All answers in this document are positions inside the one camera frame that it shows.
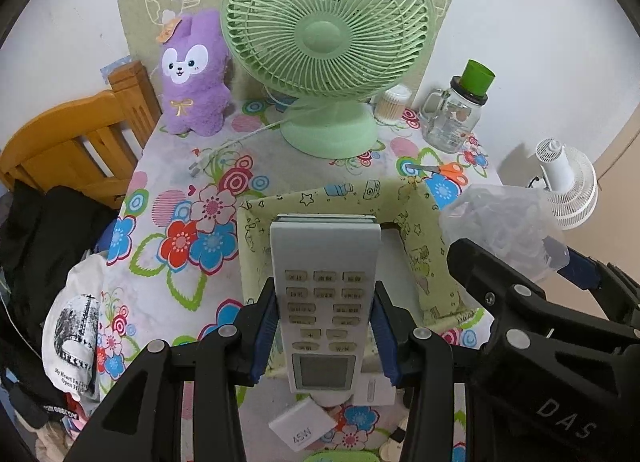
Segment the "floral tablecloth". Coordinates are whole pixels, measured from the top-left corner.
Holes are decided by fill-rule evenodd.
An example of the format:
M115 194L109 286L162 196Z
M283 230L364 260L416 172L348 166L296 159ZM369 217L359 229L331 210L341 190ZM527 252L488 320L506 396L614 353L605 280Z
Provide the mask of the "floral tablecloth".
M288 97L247 100L215 136L156 130L145 146L112 231L100 296L96 386L109 392L137 354L161 338L179 346L230 323L243 297L236 213L247 199L331 184L423 182L439 210L466 184L498 182L475 137L453 154L423 138L405 110L378 126L359 156L307 156L281 136Z

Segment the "purple plush toy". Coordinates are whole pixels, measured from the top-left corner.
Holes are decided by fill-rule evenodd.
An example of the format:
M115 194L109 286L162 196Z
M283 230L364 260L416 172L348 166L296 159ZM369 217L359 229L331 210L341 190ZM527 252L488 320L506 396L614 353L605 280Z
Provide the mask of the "purple plush toy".
M173 18L157 41L165 130L173 135L215 135L224 126L232 99L226 83L230 52L219 11L205 9Z

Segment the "wooden chair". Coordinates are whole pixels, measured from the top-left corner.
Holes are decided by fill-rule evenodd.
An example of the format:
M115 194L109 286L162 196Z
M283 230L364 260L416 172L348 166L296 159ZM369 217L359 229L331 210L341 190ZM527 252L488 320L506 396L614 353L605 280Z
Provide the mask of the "wooden chair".
M1 151L2 184L13 190L19 180L40 192L66 186L119 208L138 162L122 128L144 147L160 105L140 61L115 69L108 82L103 92L59 104L21 127Z

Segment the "black clothing pile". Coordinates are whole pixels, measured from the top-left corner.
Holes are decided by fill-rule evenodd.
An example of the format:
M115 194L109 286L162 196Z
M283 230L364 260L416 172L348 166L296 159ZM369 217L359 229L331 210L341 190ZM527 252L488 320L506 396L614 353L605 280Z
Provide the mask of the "black clothing pile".
M21 182L1 223L1 383L33 428L68 413L65 395L44 372L43 323L70 270L93 249L117 212L72 188L47 193Z

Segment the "white round puff case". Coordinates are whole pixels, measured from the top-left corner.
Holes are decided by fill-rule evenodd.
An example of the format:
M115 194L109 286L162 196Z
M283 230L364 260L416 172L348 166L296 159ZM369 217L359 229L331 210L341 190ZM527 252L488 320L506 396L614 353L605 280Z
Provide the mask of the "white round puff case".
M309 396L322 408L334 408L349 401L352 398L352 392L350 390L312 390Z

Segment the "green perforated plastic case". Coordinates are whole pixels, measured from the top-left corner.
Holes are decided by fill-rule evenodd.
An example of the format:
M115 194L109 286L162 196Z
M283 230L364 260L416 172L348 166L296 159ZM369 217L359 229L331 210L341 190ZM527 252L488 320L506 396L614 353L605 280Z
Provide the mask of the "green perforated plastic case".
M380 458L366 450L323 450L307 456L304 462L380 462Z

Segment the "white printed tote bag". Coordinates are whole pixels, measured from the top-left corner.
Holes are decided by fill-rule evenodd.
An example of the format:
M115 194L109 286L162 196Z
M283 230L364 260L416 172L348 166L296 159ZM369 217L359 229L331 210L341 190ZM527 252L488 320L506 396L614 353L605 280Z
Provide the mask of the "white printed tote bag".
M44 373L78 402L99 400L96 346L106 258L91 254L73 266L43 325Z

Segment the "clear plastic container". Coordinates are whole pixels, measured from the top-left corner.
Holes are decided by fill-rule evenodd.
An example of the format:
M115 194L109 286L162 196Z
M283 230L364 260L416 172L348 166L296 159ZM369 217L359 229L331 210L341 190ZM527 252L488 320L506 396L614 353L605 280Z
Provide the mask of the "clear plastic container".
M439 227L446 245L469 239L535 282L570 263L560 224L538 189L474 184L440 211Z

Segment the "glass jar green lid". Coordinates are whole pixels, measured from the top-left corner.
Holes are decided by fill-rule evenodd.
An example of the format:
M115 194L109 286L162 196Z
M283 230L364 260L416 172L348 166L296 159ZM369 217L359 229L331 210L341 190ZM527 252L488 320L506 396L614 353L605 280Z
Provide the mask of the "glass jar green lid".
M458 152L480 120L495 77L487 66L470 59L447 88L433 89L419 111L425 141L440 151Z

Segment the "white card packet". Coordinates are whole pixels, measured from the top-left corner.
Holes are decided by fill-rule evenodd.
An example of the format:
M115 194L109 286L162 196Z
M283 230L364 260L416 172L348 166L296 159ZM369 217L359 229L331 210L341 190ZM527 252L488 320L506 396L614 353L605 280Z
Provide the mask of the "white card packet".
M396 388L383 373L361 373L357 378L352 404L354 406L386 407L396 401Z

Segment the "white power adapter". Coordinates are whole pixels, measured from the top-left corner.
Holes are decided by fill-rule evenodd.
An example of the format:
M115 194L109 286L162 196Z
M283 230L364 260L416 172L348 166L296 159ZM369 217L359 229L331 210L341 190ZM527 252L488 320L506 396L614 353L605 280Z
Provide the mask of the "white power adapter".
M333 430L336 424L326 410L306 397L273 419L269 428L288 448L299 452Z

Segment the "white clip fan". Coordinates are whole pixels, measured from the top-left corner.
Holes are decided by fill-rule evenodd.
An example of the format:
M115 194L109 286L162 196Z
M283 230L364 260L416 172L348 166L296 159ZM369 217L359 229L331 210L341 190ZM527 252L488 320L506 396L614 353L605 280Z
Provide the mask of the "white clip fan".
M563 230L584 224L596 209L598 180L593 165L579 150L555 138L539 141L535 150L539 174L529 188L542 190Z

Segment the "white remote control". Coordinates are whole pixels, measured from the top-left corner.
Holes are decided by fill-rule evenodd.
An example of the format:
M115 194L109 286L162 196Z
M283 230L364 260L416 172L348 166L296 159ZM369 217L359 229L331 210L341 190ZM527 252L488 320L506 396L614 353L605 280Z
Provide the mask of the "white remote control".
M269 237L292 392L353 393L368 340L380 224L371 215L280 214Z

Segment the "green desk fan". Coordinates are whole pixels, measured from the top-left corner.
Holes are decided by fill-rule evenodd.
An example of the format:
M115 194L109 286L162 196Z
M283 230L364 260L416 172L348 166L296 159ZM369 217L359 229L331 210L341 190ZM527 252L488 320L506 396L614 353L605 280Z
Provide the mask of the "green desk fan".
M369 99L402 80L435 29L432 0L222 0L220 13L236 62L293 97L285 141L329 160L372 148Z

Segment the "cotton swab container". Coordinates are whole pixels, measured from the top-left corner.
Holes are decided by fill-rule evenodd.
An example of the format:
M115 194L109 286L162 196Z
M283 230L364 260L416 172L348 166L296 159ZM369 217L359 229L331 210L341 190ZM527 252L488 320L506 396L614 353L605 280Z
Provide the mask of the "cotton swab container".
M401 119L405 108L411 99L412 90L397 84L376 96L374 103L374 117L384 124L395 124Z

